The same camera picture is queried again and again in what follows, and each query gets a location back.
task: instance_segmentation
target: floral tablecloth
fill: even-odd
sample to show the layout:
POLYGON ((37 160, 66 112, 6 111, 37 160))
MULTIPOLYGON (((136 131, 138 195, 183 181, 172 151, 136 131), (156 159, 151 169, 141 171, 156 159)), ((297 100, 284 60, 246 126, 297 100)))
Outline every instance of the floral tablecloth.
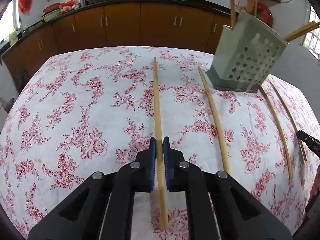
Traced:
MULTIPOLYGON (((217 130, 197 70, 213 55, 161 47, 89 49, 51 57, 14 104, 0 136, 0 203, 16 228, 30 229, 95 171, 112 173, 134 161, 154 136, 153 57, 157 58, 163 136, 203 171, 222 170, 217 130)), ((269 75, 263 88, 284 130, 283 144, 262 95, 212 89, 230 156, 231 175, 294 233, 303 219, 318 159, 293 126, 315 138, 320 126, 296 87, 269 75)), ((170 229, 159 229, 155 194, 136 193, 132 239, 188 239, 184 193, 168 194, 170 229)))

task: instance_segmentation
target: red flower pattern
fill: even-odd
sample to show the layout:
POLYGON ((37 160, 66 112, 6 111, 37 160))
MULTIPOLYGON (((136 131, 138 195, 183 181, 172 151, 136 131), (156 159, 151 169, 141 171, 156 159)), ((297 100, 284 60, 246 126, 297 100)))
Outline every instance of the red flower pattern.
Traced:
MULTIPOLYGON (((212 55, 158 47, 109 47, 53 56, 20 94, 0 136, 3 178, 0 180, 0 201, 23 236, 27 238, 35 223, 48 213, 44 206, 49 205, 49 201, 52 202, 50 208, 54 207, 68 191, 84 181, 88 176, 88 165, 96 167, 94 170, 108 167, 105 173, 114 172, 133 161, 138 151, 148 147, 153 132, 154 56, 157 57, 161 108, 165 110, 161 116, 163 135, 170 137, 172 148, 181 150, 187 160, 201 169, 205 167, 215 173, 217 168, 222 168, 211 166, 212 160, 220 154, 217 130, 197 71, 198 66, 204 71, 210 67, 212 55), (112 123, 115 117, 119 123, 126 118, 128 125, 117 128, 112 123), (47 128, 56 127, 55 130, 44 128, 41 119, 49 122, 47 128), (209 149, 195 151, 189 140, 209 149), (40 146, 44 143, 48 150, 44 151, 40 146), (42 175, 37 170, 40 166, 42 175), (45 192, 48 189, 52 194, 46 195, 46 200, 40 194, 34 195, 36 190, 45 192), (25 200, 26 210, 21 210, 17 204, 25 200)), ((280 184, 287 180, 286 159, 263 96, 259 92, 211 90, 223 125, 230 162, 237 167, 239 163, 236 162, 243 160, 245 163, 233 171, 235 176, 294 233, 303 219, 320 160, 305 147, 308 162, 298 161, 298 145, 291 122, 268 84, 270 81, 280 91, 299 129, 318 138, 320 126, 301 91, 268 76, 263 86, 283 124, 289 149, 294 149, 291 161, 297 179, 288 181, 288 185, 280 184), (242 115, 248 115, 248 110, 253 117, 250 124, 242 121, 242 115), (246 136, 240 125, 246 129, 246 136), (265 161, 268 170, 261 165, 265 161)), ((158 213, 154 214, 154 238, 187 240, 185 207, 181 206, 181 201, 173 202, 171 207, 170 227, 165 232, 159 231, 158 213)))
POLYGON ((41 123, 41 118, 39 119, 39 113, 36 113, 36 116, 32 118, 32 126, 29 128, 29 130, 24 130, 22 134, 22 139, 20 143, 20 150, 22 152, 28 151, 32 147, 32 142, 36 143, 38 145, 41 145, 43 143, 46 143, 51 139, 50 138, 42 138, 41 133, 39 133, 39 130, 41 129, 41 126, 39 126, 41 123))
POLYGON ((166 240, 167 236, 174 236, 175 240, 189 240, 187 210, 175 208, 168 210, 169 229, 162 232, 160 229, 160 212, 156 209, 153 213, 151 223, 154 226, 154 234, 159 234, 161 240, 166 240))
POLYGON ((259 140, 253 136, 251 130, 248 132, 242 125, 241 128, 241 135, 247 139, 247 149, 241 150, 241 156, 246 165, 246 172, 252 174, 255 169, 259 168, 261 155, 268 152, 270 143, 267 145, 259 143, 259 140))
POLYGON ((26 161, 21 161, 19 164, 16 163, 16 174, 17 174, 17 179, 19 180, 18 182, 18 186, 20 185, 20 183, 22 182, 22 176, 24 175, 24 180, 26 180, 26 175, 27 172, 31 172, 31 174, 34 174, 38 180, 40 180, 39 178, 39 174, 38 174, 38 170, 33 166, 33 161, 32 160, 26 160, 26 161))

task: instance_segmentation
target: red plastic bag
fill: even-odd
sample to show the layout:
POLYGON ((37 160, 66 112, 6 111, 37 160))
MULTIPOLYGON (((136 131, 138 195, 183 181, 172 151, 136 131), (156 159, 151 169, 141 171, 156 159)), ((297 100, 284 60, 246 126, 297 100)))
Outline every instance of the red plastic bag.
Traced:
POLYGON ((19 8, 23 14, 26 14, 30 11, 32 0, 19 0, 18 2, 19 8))

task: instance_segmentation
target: countertop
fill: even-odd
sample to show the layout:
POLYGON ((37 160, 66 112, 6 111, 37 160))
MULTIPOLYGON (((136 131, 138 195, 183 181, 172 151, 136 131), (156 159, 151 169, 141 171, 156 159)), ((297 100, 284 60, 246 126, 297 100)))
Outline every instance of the countertop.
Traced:
POLYGON ((87 9, 92 9, 92 8, 101 7, 101 6, 105 6, 105 5, 111 5, 111 4, 129 3, 129 2, 159 2, 159 3, 179 4, 179 5, 193 7, 193 8, 213 12, 213 13, 218 13, 218 14, 225 15, 225 16, 230 16, 230 9, 229 8, 226 8, 224 6, 221 6, 219 4, 209 2, 206 0, 203 0, 203 1, 192 1, 192 0, 108 0, 108 1, 104 1, 104 2, 90 4, 90 5, 81 7, 79 9, 72 10, 67 13, 61 14, 59 17, 56 17, 55 19, 53 19, 47 23, 42 24, 41 26, 35 28, 34 30, 32 30, 29 33, 27 33, 26 35, 24 35, 13 46, 9 47, 7 50, 4 49, 3 51, 1 51, 1 49, 0 49, 0 55, 2 55, 4 57, 7 52, 9 52, 11 49, 14 49, 15 46, 17 46, 19 43, 21 43, 22 41, 27 39, 33 33, 37 32, 39 29, 53 23, 54 21, 62 19, 63 17, 69 16, 71 14, 75 14, 77 12, 81 12, 81 11, 84 11, 87 9))

